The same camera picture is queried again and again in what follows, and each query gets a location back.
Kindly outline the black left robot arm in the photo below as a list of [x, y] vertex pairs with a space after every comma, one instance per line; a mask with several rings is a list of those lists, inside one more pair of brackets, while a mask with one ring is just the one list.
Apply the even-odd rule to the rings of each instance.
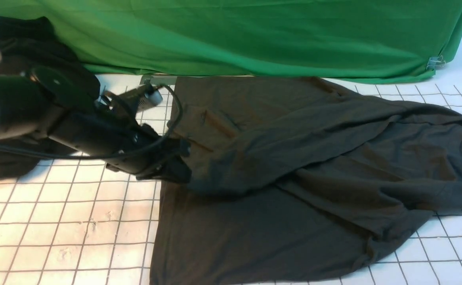
[[[179, 112], [165, 135], [136, 121], [137, 112], [155, 108], [163, 101], [161, 89], [173, 97]], [[55, 141], [84, 153], [83, 160], [101, 160], [114, 172], [137, 180], [165, 180], [179, 184], [191, 180], [183, 161], [191, 145], [171, 138], [183, 115], [181, 103], [167, 85], [143, 83], [116, 95], [103, 92], [97, 99], [85, 95], [68, 78], [48, 67], [36, 67], [20, 75], [0, 75], [0, 151], [40, 159], [76, 160], [76, 156], [34, 151], [5, 145]]]

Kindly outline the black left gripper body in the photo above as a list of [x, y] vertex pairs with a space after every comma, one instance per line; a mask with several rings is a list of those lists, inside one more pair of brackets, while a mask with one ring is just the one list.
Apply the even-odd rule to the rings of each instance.
[[115, 173], [123, 172], [137, 180], [165, 180], [188, 183], [192, 171], [183, 158], [191, 153], [191, 144], [185, 139], [166, 138], [161, 144], [146, 152], [122, 159], [106, 161], [106, 168]]

